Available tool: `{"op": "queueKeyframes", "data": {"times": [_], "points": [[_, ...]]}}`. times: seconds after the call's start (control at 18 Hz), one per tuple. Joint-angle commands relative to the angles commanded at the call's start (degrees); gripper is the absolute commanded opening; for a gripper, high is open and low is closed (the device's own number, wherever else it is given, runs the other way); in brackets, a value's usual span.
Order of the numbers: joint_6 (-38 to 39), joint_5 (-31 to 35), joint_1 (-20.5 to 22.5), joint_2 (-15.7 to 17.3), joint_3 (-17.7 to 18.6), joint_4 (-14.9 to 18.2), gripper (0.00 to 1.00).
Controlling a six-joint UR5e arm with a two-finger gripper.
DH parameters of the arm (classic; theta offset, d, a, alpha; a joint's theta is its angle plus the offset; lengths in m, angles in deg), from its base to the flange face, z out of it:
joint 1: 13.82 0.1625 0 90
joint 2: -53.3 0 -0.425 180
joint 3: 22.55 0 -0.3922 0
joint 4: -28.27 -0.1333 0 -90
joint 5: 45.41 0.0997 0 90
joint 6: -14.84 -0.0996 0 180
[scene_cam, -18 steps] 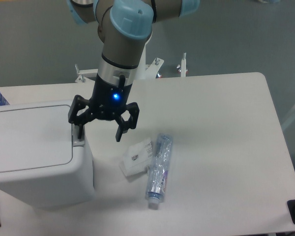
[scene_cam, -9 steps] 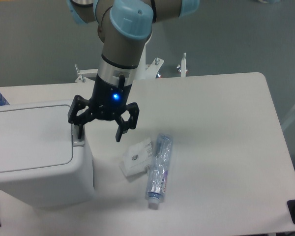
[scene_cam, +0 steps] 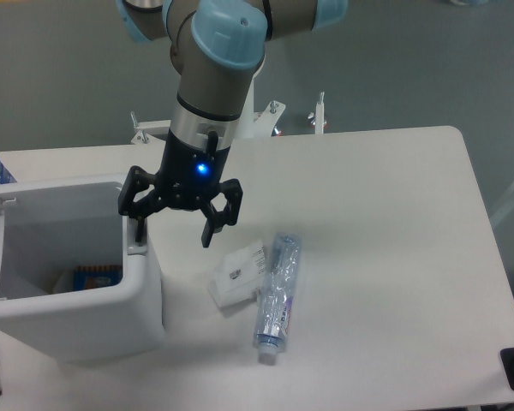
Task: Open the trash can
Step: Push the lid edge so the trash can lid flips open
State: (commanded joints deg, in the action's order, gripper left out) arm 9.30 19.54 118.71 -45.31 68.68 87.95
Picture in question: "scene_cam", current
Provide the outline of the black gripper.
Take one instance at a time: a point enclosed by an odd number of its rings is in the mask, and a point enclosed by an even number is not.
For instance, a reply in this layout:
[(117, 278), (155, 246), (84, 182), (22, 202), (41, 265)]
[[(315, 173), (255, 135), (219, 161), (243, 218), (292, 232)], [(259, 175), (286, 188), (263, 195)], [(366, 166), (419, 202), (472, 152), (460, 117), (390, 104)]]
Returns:
[[(194, 147), (172, 132), (167, 134), (161, 165), (156, 174), (133, 165), (118, 198), (118, 213), (136, 221), (134, 240), (142, 242), (146, 219), (165, 207), (195, 211), (206, 218), (201, 243), (210, 247), (215, 234), (225, 225), (235, 226), (242, 204), (242, 185), (238, 179), (219, 182), (229, 154), (218, 147), (219, 136), (210, 130), (204, 146)], [(212, 201), (222, 194), (225, 205), (218, 210)]]

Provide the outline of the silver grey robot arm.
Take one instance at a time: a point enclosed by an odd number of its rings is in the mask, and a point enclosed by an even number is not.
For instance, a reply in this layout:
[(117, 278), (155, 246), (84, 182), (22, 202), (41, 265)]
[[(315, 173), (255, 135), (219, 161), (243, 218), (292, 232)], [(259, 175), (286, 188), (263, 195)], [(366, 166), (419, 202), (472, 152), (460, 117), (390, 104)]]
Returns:
[(136, 224), (165, 208), (201, 211), (208, 247), (224, 226), (236, 224), (242, 203), (237, 179), (224, 167), (266, 43), (340, 22), (345, 1), (120, 1), (118, 13), (138, 42), (167, 38), (180, 76), (176, 106), (154, 173), (132, 166), (118, 211)]

